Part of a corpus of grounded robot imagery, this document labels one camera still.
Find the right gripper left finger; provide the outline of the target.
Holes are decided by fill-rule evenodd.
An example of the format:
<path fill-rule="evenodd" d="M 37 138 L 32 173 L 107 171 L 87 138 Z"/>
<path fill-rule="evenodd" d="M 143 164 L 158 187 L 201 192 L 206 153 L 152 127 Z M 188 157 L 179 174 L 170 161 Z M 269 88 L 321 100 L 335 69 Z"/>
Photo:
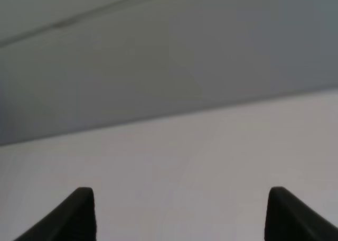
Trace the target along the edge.
<path fill-rule="evenodd" d="M 79 187 L 17 240 L 96 240 L 93 189 Z"/>

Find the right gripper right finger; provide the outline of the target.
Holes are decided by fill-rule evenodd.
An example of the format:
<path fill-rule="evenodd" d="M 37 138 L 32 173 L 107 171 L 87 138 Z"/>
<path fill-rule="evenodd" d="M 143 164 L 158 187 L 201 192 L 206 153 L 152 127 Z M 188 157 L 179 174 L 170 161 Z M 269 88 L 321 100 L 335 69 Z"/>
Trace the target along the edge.
<path fill-rule="evenodd" d="M 284 187 L 271 188 L 264 240 L 337 240 L 337 227 Z"/>

